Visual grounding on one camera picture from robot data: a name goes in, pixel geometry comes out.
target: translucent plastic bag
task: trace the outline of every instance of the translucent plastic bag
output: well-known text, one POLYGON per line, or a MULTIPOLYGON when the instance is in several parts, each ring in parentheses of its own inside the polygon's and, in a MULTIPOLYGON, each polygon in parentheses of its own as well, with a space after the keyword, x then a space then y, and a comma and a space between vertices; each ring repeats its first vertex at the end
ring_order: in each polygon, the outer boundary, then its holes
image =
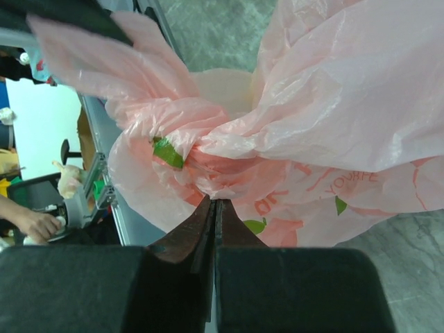
POLYGON ((280 1, 253 76, 190 74, 134 13, 113 15, 134 48, 30 22, 51 72, 108 100, 123 129, 112 180, 151 223, 170 231, 209 194, 268 245, 333 246, 444 206, 443 12, 441 0, 280 1))

